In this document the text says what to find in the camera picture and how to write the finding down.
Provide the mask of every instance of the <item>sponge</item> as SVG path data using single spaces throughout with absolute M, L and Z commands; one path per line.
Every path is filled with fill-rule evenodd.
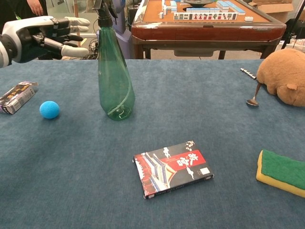
M 257 180 L 305 198 L 305 162 L 263 149 L 257 165 Z

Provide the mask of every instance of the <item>spoon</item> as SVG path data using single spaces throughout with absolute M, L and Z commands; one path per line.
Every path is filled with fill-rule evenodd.
M 258 106 L 258 102 L 255 100 L 255 98 L 256 98 L 256 95 L 257 95 L 257 93 L 258 93 L 260 87 L 261 87 L 261 84 L 258 83 L 257 86 L 256 86 L 256 91 L 255 91 L 255 94 L 254 94 L 253 98 L 247 100 L 247 104 L 249 104 L 249 105 L 251 105 L 251 106 Z

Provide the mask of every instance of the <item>table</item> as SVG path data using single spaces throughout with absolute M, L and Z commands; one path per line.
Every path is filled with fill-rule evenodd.
M 129 60 L 136 102 L 124 121 L 100 108 L 97 61 L 32 61 L 0 69 L 0 93 L 20 81 L 39 91 L 0 115 L 1 229 L 292 229 L 305 225 L 305 199 L 258 182 L 262 148 L 305 160 L 304 108 L 263 87 L 245 103 L 253 61 Z M 54 100 L 60 117 L 39 106 Z M 132 156 L 194 140 L 213 180 L 152 199 Z
M 162 1 L 143 0 L 132 24 L 135 58 L 143 59 L 143 51 L 150 58 L 150 49 L 177 52 L 220 50 L 219 59 L 224 59 L 227 50 L 261 52 L 262 59 L 274 52 L 286 25 L 241 0 L 230 2 L 244 10 L 245 15 L 238 15 L 236 20 L 194 20 L 194 17 L 192 20 L 174 20 L 175 13 L 167 11 L 160 19 Z M 165 4 L 170 6 L 170 1 L 165 0 Z M 178 2 L 177 12 L 186 13 L 184 9 L 187 7 L 190 5 Z M 205 7 L 214 9 L 216 2 Z M 253 21 L 244 21 L 245 16 L 253 17 Z

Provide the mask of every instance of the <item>brown stuffed animal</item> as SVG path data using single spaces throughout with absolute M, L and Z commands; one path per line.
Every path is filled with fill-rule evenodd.
M 270 54 L 258 68 L 257 80 L 284 103 L 305 106 L 305 54 L 282 49 Z

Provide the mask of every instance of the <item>book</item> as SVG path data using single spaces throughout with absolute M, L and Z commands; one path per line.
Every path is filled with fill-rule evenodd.
M 145 199 L 214 177 L 194 141 L 136 154 L 132 161 Z

